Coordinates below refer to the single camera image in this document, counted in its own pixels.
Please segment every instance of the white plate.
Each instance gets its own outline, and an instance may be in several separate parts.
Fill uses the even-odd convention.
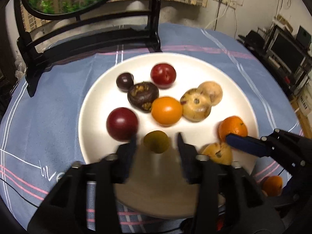
[[[197,88],[204,81],[216,81],[223,89],[223,99],[204,121],[192,123],[180,119],[175,125],[164,128],[156,124],[150,113],[131,107],[127,94],[116,86],[116,78],[123,72],[134,75],[135,83],[150,81],[150,71],[156,63],[167,62],[177,71],[174,85],[160,90],[160,96],[171,96],[180,100],[190,88]],[[219,69],[182,54],[144,54],[125,60],[106,71],[93,84],[86,95],[78,125],[78,136],[82,155],[86,163],[97,162],[114,153],[119,144],[106,130],[109,113],[118,107],[133,110],[139,118],[138,149],[134,157],[130,177],[126,184],[118,184],[116,196],[130,208],[160,218],[184,218],[193,215],[196,204],[197,185],[188,185],[182,177],[180,158],[176,149],[176,133],[182,132],[186,143],[200,150],[204,145],[219,141],[217,126],[225,118],[237,115],[248,128],[248,134],[259,136],[253,109],[242,90]],[[164,131],[172,141],[172,148],[163,154],[154,154],[145,149],[142,138],[154,130]],[[256,157],[234,150],[235,161],[251,173]]]

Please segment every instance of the electronic device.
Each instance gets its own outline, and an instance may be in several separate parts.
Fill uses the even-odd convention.
[[[311,45],[311,34],[309,34],[302,26],[300,26],[296,40],[303,46],[303,48],[308,50]]]
[[[289,73],[296,74],[305,61],[305,54],[282,33],[278,33],[270,51]]]

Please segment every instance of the barcode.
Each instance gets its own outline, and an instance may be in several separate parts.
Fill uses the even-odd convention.
[[[303,107],[304,107],[305,109],[308,109],[308,107],[307,107],[305,101],[303,100],[303,97],[302,97],[302,96],[300,96],[300,100],[301,100],[301,103],[302,103]]]

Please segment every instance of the blue tablecloth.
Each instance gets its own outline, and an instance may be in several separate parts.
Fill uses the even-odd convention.
[[[274,128],[302,133],[286,96],[263,65],[233,38],[217,32],[173,24],[160,24],[163,52],[190,55],[216,66],[231,77],[248,97],[257,117],[260,136]],[[30,98],[25,79],[14,92],[0,126],[1,178],[23,197],[39,205],[71,163],[83,161],[78,143],[78,117],[91,85],[110,67],[147,49],[98,52],[44,73]],[[257,161],[252,173],[260,182],[282,170],[275,161]],[[287,182],[287,173],[282,173]],[[27,227],[36,208],[0,181],[0,195],[14,217]],[[94,205],[89,202],[88,222],[94,224]],[[123,232],[156,232],[178,227],[181,220],[141,215],[118,204]]]

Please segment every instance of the computer monitor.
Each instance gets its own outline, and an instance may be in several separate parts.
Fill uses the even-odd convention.
[[[277,56],[292,73],[296,73],[305,55],[283,34],[278,34],[270,50]]]

